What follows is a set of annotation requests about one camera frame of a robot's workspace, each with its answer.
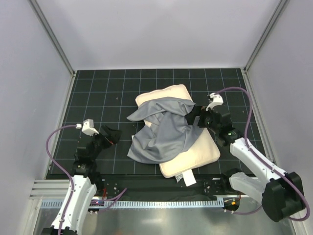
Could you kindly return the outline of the grey fabric pillowcase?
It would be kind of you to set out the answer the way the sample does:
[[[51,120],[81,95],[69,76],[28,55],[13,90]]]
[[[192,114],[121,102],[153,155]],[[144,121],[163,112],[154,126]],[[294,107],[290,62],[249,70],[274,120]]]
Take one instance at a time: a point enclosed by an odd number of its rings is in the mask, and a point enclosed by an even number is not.
[[[142,103],[127,119],[151,123],[138,131],[127,156],[143,164],[161,164],[189,150],[203,132],[185,116],[196,104],[188,99],[163,97]]]

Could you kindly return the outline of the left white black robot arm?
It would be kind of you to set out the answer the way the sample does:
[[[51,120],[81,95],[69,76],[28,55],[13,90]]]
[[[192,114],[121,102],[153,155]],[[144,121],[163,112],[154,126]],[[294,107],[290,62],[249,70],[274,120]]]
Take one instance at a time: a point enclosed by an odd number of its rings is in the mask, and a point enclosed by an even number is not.
[[[51,155],[48,145],[51,137],[67,128],[81,130],[88,136],[82,146],[77,147],[71,172],[64,169]],[[53,131],[47,138],[45,147],[49,158],[68,178],[69,186],[62,206],[50,225],[41,232],[43,235],[80,235],[93,196],[103,192],[104,183],[98,172],[96,158],[102,150],[117,144],[122,131],[102,125],[96,130],[91,119],[83,124],[66,125]]]

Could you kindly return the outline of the cream white pillow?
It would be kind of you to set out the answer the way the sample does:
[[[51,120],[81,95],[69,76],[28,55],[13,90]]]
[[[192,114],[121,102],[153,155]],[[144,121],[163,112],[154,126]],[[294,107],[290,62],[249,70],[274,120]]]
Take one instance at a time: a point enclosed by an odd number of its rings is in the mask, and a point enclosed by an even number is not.
[[[142,103],[163,97],[175,97],[192,100],[187,88],[183,85],[172,85],[161,90],[143,93],[135,98],[137,106]],[[217,161],[220,151],[207,129],[204,129],[188,151],[178,154],[174,159],[159,164],[160,171],[165,178],[178,176],[185,171],[192,170]]]

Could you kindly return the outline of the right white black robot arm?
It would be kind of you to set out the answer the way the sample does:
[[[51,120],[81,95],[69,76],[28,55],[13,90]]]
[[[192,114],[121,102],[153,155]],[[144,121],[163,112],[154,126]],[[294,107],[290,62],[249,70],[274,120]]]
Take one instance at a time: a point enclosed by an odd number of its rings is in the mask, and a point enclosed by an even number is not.
[[[185,118],[192,125],[199,117],[198,127],[215,134],[217,144],[227,148],[255,175],[235,172],[222,179],[221,190],[226,194],[242,192],[257,201],[266,215],[274,222],[306,210],[298,221],[309,218],[311,210],[304,197],[302,180],[295,172],[287,173],[261,154],[247,139],[247,133],[233,127],[230,113],[224,106],[214,108],[195,105]]]

